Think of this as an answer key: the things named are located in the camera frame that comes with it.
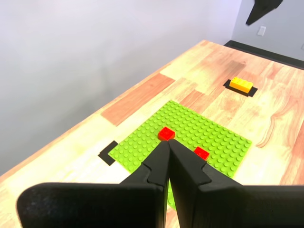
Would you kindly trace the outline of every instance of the wood plank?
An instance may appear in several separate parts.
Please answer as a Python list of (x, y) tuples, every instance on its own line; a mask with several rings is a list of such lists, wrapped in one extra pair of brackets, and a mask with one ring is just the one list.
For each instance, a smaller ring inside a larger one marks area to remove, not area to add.
[(173, 79), (162, 74), (157, 74), (127, 96), (108, 107), (101, 115), (112, 124), (118, 126), (173, 82)]
[(304, 184), (304, 122), (291, 151), (291, 160), (281, 179), (284, 185), (303, 185)]

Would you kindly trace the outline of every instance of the electrical outlet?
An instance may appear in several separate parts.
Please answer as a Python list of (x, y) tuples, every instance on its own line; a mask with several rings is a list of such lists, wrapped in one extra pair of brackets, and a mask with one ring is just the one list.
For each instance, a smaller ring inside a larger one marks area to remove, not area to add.
[(264, 33), (266, 31), (266, 27), (265, 26), (261, 26), (260, 29), (257, 32), (258, 36), (264, 36)]

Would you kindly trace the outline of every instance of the green lego baseplate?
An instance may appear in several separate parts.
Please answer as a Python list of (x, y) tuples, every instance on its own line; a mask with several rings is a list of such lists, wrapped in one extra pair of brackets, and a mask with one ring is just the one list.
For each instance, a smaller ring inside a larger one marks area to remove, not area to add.
[[(190, 150), (199, 146), (208, 151), (208, 164), (229, 177), (233, 177), (252, 143), (179, 103), (169, 101), (111, 150), (110, 156), (129, 172), (134, 172), (160, 143), (157, 134), (165, 126), (175, 132), (174, 139)], [(168, 204), (176, 209), (170, 183)]]

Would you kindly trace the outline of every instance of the lego brick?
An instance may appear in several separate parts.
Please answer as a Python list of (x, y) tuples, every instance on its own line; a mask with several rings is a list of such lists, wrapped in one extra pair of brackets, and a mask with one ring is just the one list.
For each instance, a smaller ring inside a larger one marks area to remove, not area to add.
[(164, 127), (157, 135), (157, 138), (161, 141), (168, 141), (169, 139), (174, 139), (174, 137), (175, 132), (168, 127)]
[(195, 148), (194, 152), (204, 160), (207, 160), (210, 155), (209, 152), (205, 151), (204, 149), (200, 148), (199, 146), (197, 148)]
[(234, 92), (236, 92), (236, 93), (238, 93), (238, 94), (241, 94), (241, 95), (244, 95), (244, 96), (253, 97), (253, 96), (256, 94), (256, 92), (257, 92), (257, 88), (255, 88), (255, 87), (252, 87), (251, 90), (249, 91), (249, 93), (242, 92), (242, 91), (240, 91), (240, 90), (237, 90), (237, 89), (235, 89), (235, 88), (230, 87), (230, 82), (231, 82), (231, 80), (228, 79), (227, 82), (225, 82), (223, 86), (224, 86), (226, 89), (229, 89), (229, 90), (231, 90), (231, 91), (234, 91)]
[[(250, 140), (169, 101), (120, 142), (110, 156), (129, 172), (134, 172), (159, 144), (158, 132), (165, 126), (172, 129), (175, 139), (191, 151), (198, 146), (208, 151), (207, 163), (229, 177), (233, 177), (251, 145)], [(168, 204), (175, 209), (170, 183)]]
[(109, 152), (117, 146), (118, 143), (113, 141), (107, 147), (105, 147), (98, 155), (105, 163), (111, 166), (115, 160), (109, 156)]
[(238, 78), (238, 77), (234, 77), (231, 81), (230, 81), (230, 87), (235, 88), (237, 90), (240, 90), (244, 93), (249, 93), (249, 91), (251, 90), (251, 88), (253, 87), (253, 83), (252, 82), (248, 82), (244, 79)]

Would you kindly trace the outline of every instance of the black baseboard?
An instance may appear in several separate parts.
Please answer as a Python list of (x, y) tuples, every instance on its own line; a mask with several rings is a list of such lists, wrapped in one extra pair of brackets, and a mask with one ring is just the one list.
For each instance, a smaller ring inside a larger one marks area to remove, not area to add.
[(274, 52), (259, 49), (233, 40), (228, 41), (228, 43), (226, 43), (224, 46), (304, 70), (304, 61), (301, 61), (299, 59), (283, 56)]

